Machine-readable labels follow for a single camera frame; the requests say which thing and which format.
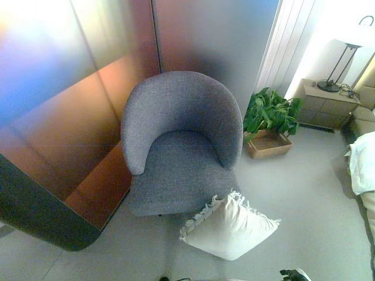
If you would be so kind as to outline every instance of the nightstand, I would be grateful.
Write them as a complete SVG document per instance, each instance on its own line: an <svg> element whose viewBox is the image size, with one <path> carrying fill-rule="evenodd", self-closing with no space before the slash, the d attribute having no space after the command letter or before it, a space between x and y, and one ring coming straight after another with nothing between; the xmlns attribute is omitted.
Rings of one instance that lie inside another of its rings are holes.
<svg viewBox="0 0 375 281"><path fill-rule="evenodd" d="M340 129L360 105L357 98L349 98L341 91L323 91L310 79L301 80L295 97L304 101L298 122L328 129Z"/></svg>

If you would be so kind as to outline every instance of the gray carpet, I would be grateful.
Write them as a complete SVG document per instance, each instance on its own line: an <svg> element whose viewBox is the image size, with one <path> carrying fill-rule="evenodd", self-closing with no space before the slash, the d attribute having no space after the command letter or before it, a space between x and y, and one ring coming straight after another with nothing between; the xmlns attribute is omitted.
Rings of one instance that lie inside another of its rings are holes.
<svg viewBox="0 0 375 281"><path fill-rule="evenodd" d="M280 269L302 268L313 281L371 280L370 241L350 190L339 132L300 128L287 155L236 167L244 195L279 229L234 262L178 240L189 214L134 217L125 200L87 249L65 252L19 231L0 239L0 280L173 279L280 281Z"/></svg>

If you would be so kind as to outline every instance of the planter box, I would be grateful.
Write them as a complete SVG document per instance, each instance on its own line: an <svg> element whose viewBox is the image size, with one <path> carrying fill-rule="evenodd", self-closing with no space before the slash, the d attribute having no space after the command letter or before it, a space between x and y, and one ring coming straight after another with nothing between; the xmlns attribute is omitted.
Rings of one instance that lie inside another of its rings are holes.
<svg viewBox="0 0 375 281"><path fill-rule="evenodd" d="M260 159L285 154L292 148L293 143L283 134L262 130L244 145L252 158Z"/></svg>

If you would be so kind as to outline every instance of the green plant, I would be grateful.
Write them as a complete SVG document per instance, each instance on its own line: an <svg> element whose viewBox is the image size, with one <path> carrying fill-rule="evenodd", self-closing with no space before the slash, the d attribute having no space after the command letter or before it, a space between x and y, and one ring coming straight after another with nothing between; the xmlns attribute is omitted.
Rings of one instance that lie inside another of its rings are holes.
<svg viewBox="0 0 375 281"><path fill-rule="evenodd" d="M298 127L295 117L301 108L300 98L286 100L269 88L252 95L244 119L244 132L250 133L247 140L255 137L258 130L295 135Z"/></svg>

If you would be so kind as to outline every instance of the lamp shade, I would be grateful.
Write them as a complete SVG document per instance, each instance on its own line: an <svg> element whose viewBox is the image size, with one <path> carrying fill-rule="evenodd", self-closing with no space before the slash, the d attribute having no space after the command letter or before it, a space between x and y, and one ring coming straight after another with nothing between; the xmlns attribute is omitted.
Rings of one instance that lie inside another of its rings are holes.
<svg viewBox="0 0 375 281"><path fill-rule="evenodd" d="M338 30L335 39L360 47L375 47L375 26L343 25Z"/></svg>

